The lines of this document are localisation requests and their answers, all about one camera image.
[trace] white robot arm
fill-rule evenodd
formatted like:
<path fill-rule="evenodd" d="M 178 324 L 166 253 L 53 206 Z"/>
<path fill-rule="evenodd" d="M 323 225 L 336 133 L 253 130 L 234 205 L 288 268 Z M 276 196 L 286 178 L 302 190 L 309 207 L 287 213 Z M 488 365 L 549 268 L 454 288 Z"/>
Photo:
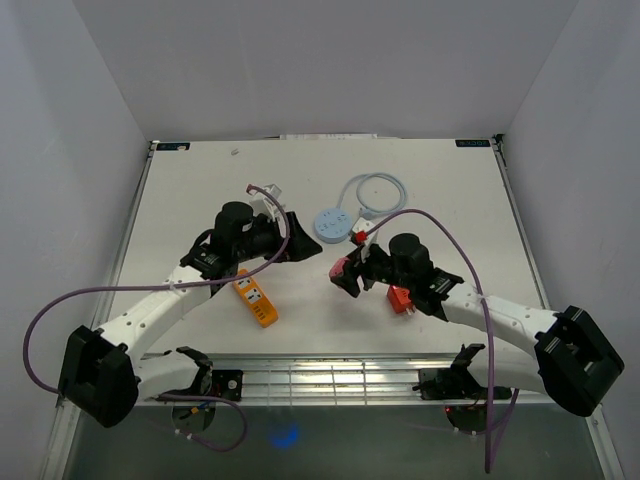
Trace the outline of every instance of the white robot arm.
<path fill-rule="evenodd" d="M 265 188 L 277 197 L 275 185 Z M 294 212 L 286 212 L 289 239 L 283 246 L 273 203 L 268 198 L 254 198 L 251 203 L 225 204 L 215 227 L 198 236 L 162 286 L 150 288 L 156 291 L 97 330 L 83 326 L 70 335 L 58 382 L 62 396 L 111 427 L 124 419 L 138 398 L 166 392 L 209 393 L 212 365 L 205 354 L 181 347 L 145 359 L 149 347 L 213 297 L 226 283 L 219 280 L 234 278 L 240 263 L 269 259 L 281 248 L 278 263 L 302 261 L 322 251 Z"/>
<path fill-rule="evenodd" d="M 417 236 L 396 235 L 389 254 L 366 235 L 356 232 L 353 240 L 357 248 L 329 272 L 331 282 L 351 296 L 360 294 L 359 282 L 365 290 L 375 282 L 406 288 L 419 311 L 486 331 L 482 296 L 462 278 L 434 267 Z M 545 393 L 575 415 L 591 415 L 624 363 L 589 314 L 576 307 L 560 313 L 494 296 L 485 300 L 494 336 L 519 349 L 495 353 L 495 385 Z M 486 387 L 483 349 L 463 346 L 449 369 L 421 379 L 423 397 L 468 398 Z"/>

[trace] light blue power strip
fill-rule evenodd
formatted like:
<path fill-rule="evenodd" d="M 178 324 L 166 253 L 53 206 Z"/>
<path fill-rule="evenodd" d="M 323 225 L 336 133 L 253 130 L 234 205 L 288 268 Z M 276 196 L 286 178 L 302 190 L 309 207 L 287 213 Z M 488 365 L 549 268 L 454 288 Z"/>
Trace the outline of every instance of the light blue power strip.
<path fill-rule="evenodd" d="M 382 178 L 392 183 L 400 193 L 398 203 L 388 210 L 381 210 L 368 205 L 362 197 L 362 186 L 371 178 Z M 398 210 L 402 210 L 407 204 L 407 188 L 397 177 L 384 172 L 356 175 L 343 187 L 342 192 L 340 192 L 340 198 L 338 199 L 338 205 L 333 208 L 327 208 L 316 215 L 313 222 L 316 236 L 325 243 L 340 243 L 349 236 L 349 232 L 353 226 L 353 221 L 351 219 L 351 215 L 345 212 L 341 206 L 344 196 L 347 193 L 347 189 L 354 182 L 358 182 L 356 197 L 361 205 L 358 214 L 366 220 L 390 215 Z"/>

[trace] metal frame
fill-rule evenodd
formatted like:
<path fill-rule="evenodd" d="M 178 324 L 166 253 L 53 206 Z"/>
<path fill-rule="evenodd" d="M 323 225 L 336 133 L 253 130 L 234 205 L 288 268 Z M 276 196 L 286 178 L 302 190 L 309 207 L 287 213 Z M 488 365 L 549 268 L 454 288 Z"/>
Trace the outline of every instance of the metal frame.
<path fill-rule="evenodd" d="M 154 141 L 150 144 L 145 168 L 109 275 L 109 284 L 116 284 L 119 279 L 153 154 L 158 143 L 158 141 Z M 549 301 L 515 204 L 504 158 L 495 142 L 492 142 L 492 146 L 540 302 L 545 308 L 548 308 Z M 109 318 L 113 295 L 113 293 L 101 295 L 93 317 L 92 328 L 96 328 Z M 421 400 L 419 393 L 414 392 L 411 387 L 417 383 L 418 370 L 447 367 L 454 356 L 454 354 L 403 354 L 338 358 L 318 355 L 304 357 L 211 355 L 218 368 L 234 368 L 244 371 L 243 406 L 444 404 L 443 401 L 425 402 Z M 456 402 L 447 401 L 446 403 L 455 404 Z M 553 402 L 548 397 L 524 392 L 520 395 L 519 403 Z M 146 401 L 140 402 L 139 405 L 145 407 L 161 406 L 163 403 Z M 47 480 L 63 478 L 79 418 L 80 410 L 71 402 L 63 400 L 59 404 L 51 432 L 49 453 L 45 458 L 40 478 Z M 587 421 L 604 477 L 607 480 L 623 479 L 624 475 L 602 416 L 602 408 L 599 407 L 593 416 L 585 421 Z"/>
<path fill-rule="evenodd" d="M 536 288 L 538 289 L 538 296 L 540 297 L 542 305 L 545 308 L 550 309 L 551 307 L 549 305 L 549 298 L 547 297 L 547 292 L 544 289 L 542 278 L 540 277 L 540 272 L 538 271 L 533 252 L 531 251 L 529 240 L 527 239 L 527 235 L 524 230 L 522 218 L 520 217 L 520 212 L 518 211 L 518 207 L 516 205 L 515 196 L 513 195 L 513 190 L 511 189 L 511 183 L 509 182 L 509 176 L 507 175 L 506 159 L 502 154 L 502 149 L 498 148 L 498 144 L 496 143 L 495 139 L 491 140 L 491 146 L 493 147 L 493 152 L 496 156 L 496 161 L 498 162 L 498 168 L 500 169 L 500 175 L 502 176 L 502 180 L 504 182 L 504 188 L 507 191 L 507 197 L 509 198 L 509 203 L 511 204 L 513 218 L 518 225 L 518 232 L 520 233 L 520 238 L 522 239 L 522 244 L 524 245 L 527 254 L 527 260 L 529 261 L 529 268 L 531 268 L 531 274 L 533 275 L 534 283 L 536 285 Z M 618 459 L 615 447 L 613 446 L 613 442 L 611 441 L 609 429 L 602 414 L 602 405 L 598 406 L 591 417 L 585 418 L 585 422 L 587 422 L 587 427 L 589 428 L 591 440 L 593 441 L 596 455 L 598 456 L 598 460 L 600 461 L 600 467 L 602 468 L 604 478 L 607 480 L 624 479 L 625 477 L 622 471 L 622 466 L 620 465 L 620 460 Z"/>

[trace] black bracket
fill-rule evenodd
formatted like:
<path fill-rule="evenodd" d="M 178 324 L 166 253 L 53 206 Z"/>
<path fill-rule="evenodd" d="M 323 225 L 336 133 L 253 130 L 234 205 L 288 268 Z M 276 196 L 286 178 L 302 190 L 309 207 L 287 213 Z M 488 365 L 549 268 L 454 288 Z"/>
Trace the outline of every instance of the black bracket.
<path fill-rule="evenodd" d="M 190 358 L 193 358 L 191 356 L 193 352 L 203 355 L 196 350 L 190 350 L 191 352 L 188 354 Z M 208 391 L 204 393 L 205 395 L 225 398 L 234 402 L 240 401 L 242 398 L 242 370 L 210 370 L 209 372 L 211 374 L 210 384 Z M 186 392 L 182 391 L 178 393 L 186 395 L 189 391 L 187 390 Z M 181 430 L 184 429 L 191 433 L 206 430 L 213 422 L 215 414 L 216 404 L 213 402 L 206 403 L 204 408 L 193 406 L 174 406 L 171 412 L 173 423 L 176 428 L 180 428 Z"/>
<path fill-rule="evenodd" d="M 457 275 L 433 266 L 427 247 L 412 233 L 400 233 L 389 241 L 389 254 L 380 245 L 369 246 L 366 261 L 362 261 L 363 246 L 359 245 L 342 262 L 330 280 L 349 295 L 360 295 L 359 279 L 364 290 L 375 282 L 406 288 L 409 299 L 425 315 L 447 321 L 442 302 L 448 292 L 463 280 Z"/>
<path fill-rule="evenodd" d="M 558 405 L 588 417 L 624 370 L 624 362 L 587 312 L 571 306 L 556 316 L 547 332 L 536 335 L 538 373 Z"/>
<path fill-rule="evenodd" d="M 460 353 L 449 368 L 419 370 L 419 383 L 413 387 L 413 390 L 419 390 L 420 398 L 423 400 L 486 398 L 487 388 L 481 387 L 467 370 L 473 357 L 484 348 L 484 345 L 480 343 L 473 343 L 468 347 L 462 345 Z M 507 400 L 511 398 L 511 389 L 494 387 L 493 396 L 496 400 Z"/>
<path fill-rule="evenodd" d="M 131 411 L 138 380 L 124 346 L 102 338 L 100 329 L 78 327 L 67 341 L 58 390 L 103 427 L 112 427 Z"/>
<path fill-rule="evenodd" d="M 206 395 L 211 390 L 211 371 L 213 363 L 204 353 L 194 350 L 191 347 L 176 348 L 177 353 L 186 355 L 198 366 L 198 373 L 193 379 L 191 386 L 182 392 L 190 395 Z"/>

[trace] white wall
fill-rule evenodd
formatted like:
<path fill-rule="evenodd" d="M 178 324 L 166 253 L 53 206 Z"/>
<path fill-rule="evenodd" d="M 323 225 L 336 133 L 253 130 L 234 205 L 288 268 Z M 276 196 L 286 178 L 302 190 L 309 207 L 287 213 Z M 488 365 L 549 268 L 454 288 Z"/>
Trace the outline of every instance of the white wall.
<path fill-rule="evenodd" d="M 146 141 L 71 0 L 0 2 L 0 65 L 0 476 L 29 479 L 55 398 L 24 373 L 24 331 L 49 300 L 104 282 Z M 44 318 L 32 350 L 47 381 L 95 301 Z"/>
<path fill-rule="evenodd" d="M 75 0 L 147 138 L 509 126 L 577 0 Z"/>
<path fill-rule="evenodd" d="M 557 308 L 591 312 L 626 362 L 605 414 L 640 478 L 640 4 L 581 0 L 507 135 L 507 164 Z"/>

